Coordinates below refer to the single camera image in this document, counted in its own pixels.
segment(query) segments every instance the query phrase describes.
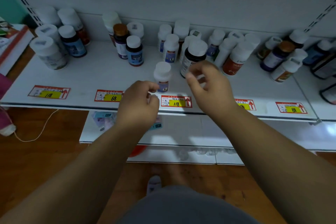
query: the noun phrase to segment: red arrow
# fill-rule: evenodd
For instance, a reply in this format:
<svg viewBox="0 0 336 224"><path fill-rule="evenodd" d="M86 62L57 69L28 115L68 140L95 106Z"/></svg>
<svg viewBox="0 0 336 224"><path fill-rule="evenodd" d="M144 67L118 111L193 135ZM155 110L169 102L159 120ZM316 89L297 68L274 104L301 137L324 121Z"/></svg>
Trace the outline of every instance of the red arrow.
<svg viewBox="0 0 336 224"><path fill-rule="evenodd" d="M251 101L250 101L249 105L251 107L251 110L254 110L254 108L253 108L254 104Z"/></svg>
<svg viewBox="0 0 336 224"><path fill-rule="evenodd" d="M305 112L303 109L303 105L299 104L299 108L301 109L302 112Z"/></svg>
<svg viewBox="0 0 336 224"><path fill-rule="evenodd" d="M64 95L65 95L65 94L67 94L67 93L68 93L68 91L67 91L67 90L62 90L62 93L63 93L63 95L62 95L62 97L61 97L61 98L64 98Z"/></svg>

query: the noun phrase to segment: supplement bottle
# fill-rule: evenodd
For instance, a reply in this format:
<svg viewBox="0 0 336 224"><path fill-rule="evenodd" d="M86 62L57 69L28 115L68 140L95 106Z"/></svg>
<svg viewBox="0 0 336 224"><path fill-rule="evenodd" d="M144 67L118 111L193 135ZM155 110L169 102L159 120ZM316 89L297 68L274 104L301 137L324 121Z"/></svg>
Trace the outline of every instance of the supplement bottle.
<svg viewBox="0 0 336 224"><path fill-rule="evenodd" d="M61 41L61 36L58 33L57 27L52 24L44 24L42 26L39 26L35 29L35 33L37 36L48 36L51 37L55 44L59 47L60 52L66 56L68 55L68 51L65 48L64 44Z"/></svg>
<svg viewBox="0 0 336 224"><path fill-rule="evenodd" d="M140 37L131 35L126 39L126 42L128 63L135 67L141 66L144 63L144 59L142 57L142 44Z"/></svg>
<svg viewBox="0 0 336 224"><path fill-rule="evenodd" d="M173 33L179 37L179 49L177 55L180 55L182 44L184 39L189 35L190 22L187 20L177 20L175 21Z"/></svg>
<svg viewBox="0 0 336 224"><path fill-rule="evenodd" d="M89 35L87 34L81 19L78 17L73 8L62 8L57 12L57 14L64 25L73 26L85 46L90 44Z"/></svg>
<svg viewBox="0 0 336 224"><path fill-rule="evenodd" d="M87 54L86 48L83 42L79 39L73 26L61 26L58 29L58 32L61 35L62 43L71 56L81 58Z"/></svg>
<svg viewBox="0 0 336 224"><path fill-rule="evenodd" d="M279 67L271 73L271 78L276 82L283 82L295 73L301 66L302 62L297 61L295 58L290 58L279 65Z"/></svg>
<svg viewBox="0 0 336 224"><path fill-rule="evenodd" d="M113 26L114 41L118 55L121 59L128 59L126 52L126 40L129 37L128 29L125 24L118 23Z"/></svg>
<svg viewBox="0 0 336 224"><path fill-rule="evenodd" d="M320 79L327 79L336 74L336 54L332 53L317 62L310 69L311 73Z"/></svg>
<svg viewBox="0 0 336 224"><path fill-rule="evenodd" d="M197 36L198 39L200 39L202 37L202 33L200 31L195 30L195 29L191 30L189 35Z"/></svg>
<svg viewBox="0 0 336 224"><path fill-rule="evenodd" d="M245 41L252 44L254 49L256 49L260 44L260 37L255 34L248 33L245 35Z"/></svg>
<svg viewBox="0 0 336 224"><path fill-rule="evenodd" d="M182 61L183 61L183 58L184 58L184 53L185 53L186 49L188 48L190 42L192 40L197 40L197 39L199 39L199 38L194 36L194 35L189 35L185 38L184 43L182 44L180 57L178 59L181 64L182 64Z"/></svg>
<svg viewBox="0 0 336 224"><path fill-rule="evenodd" d="M277 36L272 36L265 45L258 51L257 57L261 60L267 57L268 54L280 43L282 42L282 39Z"/></svg>
<svg viewBox="0 0 336 224"><path fill-rule="evenodd" d="M223 42L225 37L225 32L221 29L215 29L212 32L212 35L209 37L208 40L208 50L206 52L206 60L213 61L214 58L218 55L218 47Z"/></svg>
<svg viewBox="0 0 336 224"><path fill-rule="evenodd" d="M303 32L300 29L293 30L293 32L286 36L283 40L291 42L295 45L295 48L301 49L303 44L308 40L309 36L307 33Z"/></svg>
<svg viewBox="0 0 336 224"><path fill-rule="evenodd" d="M177 53L179 51L179 37L175 34L169 34L166 37L166 41L163 44L163 61L168 63L174 63L177 59Z"/></svg>
<svg viewBox="0 0 336 224"><path fill-rule="evenodd" d="M222 66L223 73L225 75L235 75L250 57L253 50L253 45L249 42L238 43L224 62Z"/></svg>
<svg viewBox="0 0 336 224"><path fill-rule="evenodd" d="M268 72L273 71L289 54L294 51L295 45L288 41L282 41L270 54L261 62L260 67Z"/></svg>
<svg viewBox="0 0 336 224"><path fill-rule="evenodd" d="M29 46L48 68L58 70L67 65L64 55L51 37L39 36Z"/></svg>
<svg viewBox="0 0 336 224"><path fill-rule="evenodd" d="M237 43L245 41L244 35L241 32L237 31L237 30L231 31L227 37L228 38L232 38L232 37L235 38L236 41L237 41Z"/></svg>
<svg viewBox="0 0 336 224"><path fill-rule="evenodd" d="M159 32L157 34L157 49L159 52L163 53L163 44L166 41L167 35L171 34L172 27L168 24L162 24L160 26Z"/></svg>
<svg viewBox="0 0 336 224"><path fill-rule="evenodd" d="M224 39L223 43L219 46L219 53L215 59L215 65L217 67L222 67L225 60L228 58L236 45L236 39L234 39L233 37Z"/></svg>
<svg viewBox="0 0 336 224"><path fill-rule="evenodd" d="M332 105L336 105L336 83L324 90L320 90L320 96Z"/></svg>
<svg viewBox="0 0 336 224"><path fill-rule="evenodd" d="M108 31L108 34L111 38L111 41L112 41L112 43L115 47L116 43L114 41L113 26L118 24L118 23L121 23L121 20L120 20L118 14L116 12L104 13L102 19L103 19L104 25L105 25L105 27Z"/></svg>
<svg viewBox="0 0 336 224"><path fill-rule="evenodd" d="M182 61L182 68L180 71L183 78L186 77L186 73L188 72L189 67L192 64L205 60L207 56L206 55L207 48L208 48L207 43L200 39L192 40L190 42L189 47L185 50L184 58Z"/></svg>
<svg viewBox="0 0 336 224"><path fill-rule="evenodd" d="M52 24L58 28L62 26L61 19L58 16L57 11L54 7L50 5L41 6L41 7L36 8L35 11L38 17L40 18L40 20L44 24Z"/></svg>
<svg viewBox="0 0 336 224"><path fill-rule="evenodd" d="M171 66L167 62L159 62L155 66L154 79L159 85L157 93L163 94L168 91L171 78Z"/></svg>
<svg viewBox="0 0 336 224"><path fill-rule="evenodd" d="M330 54L333 45L327 40L321 40L307 49L308 57L303 60L305 66L313 65L317 60Z"/></svg>
<svg viewBox="0 0 336 224"><path fill-rule="evenodd" d="M127 29L130 35L140 37L141 42L144 40L144 26L140 22L130 22L127 24Z"/></svg>
<svg viewBox="0 0 336 224"><path fill-rule="evenodd" d="M308 53L303 49L295 49L294 52L292 52L288 57L287 60L290 58L294 58L295 60L302 62L306 57L308 56Z"/></svg>

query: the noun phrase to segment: red bottle label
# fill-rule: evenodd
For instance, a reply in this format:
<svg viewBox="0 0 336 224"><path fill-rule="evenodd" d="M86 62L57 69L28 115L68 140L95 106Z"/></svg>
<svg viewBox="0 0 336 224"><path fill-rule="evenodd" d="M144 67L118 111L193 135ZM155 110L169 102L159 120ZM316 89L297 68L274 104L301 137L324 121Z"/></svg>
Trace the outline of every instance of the red bottle label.
<svg viewBox="0 0 336 224"><path fill-rule="evenodd" d="M222 69L223 69L223 72L226 73L227 75L235 75L243 64L238 64L236 62L233 62L230 59L230 57L228 57L224 65L222 66Z"/></svg>
<svg viewBox="0 0 336 224"><path fill-rule="evenodd" d="M84 27L82 27L80 30L76 31L78 34L78 37L82 40L82 43L84 45L87 45L90 43L90 38L85 30Z"/></svg>

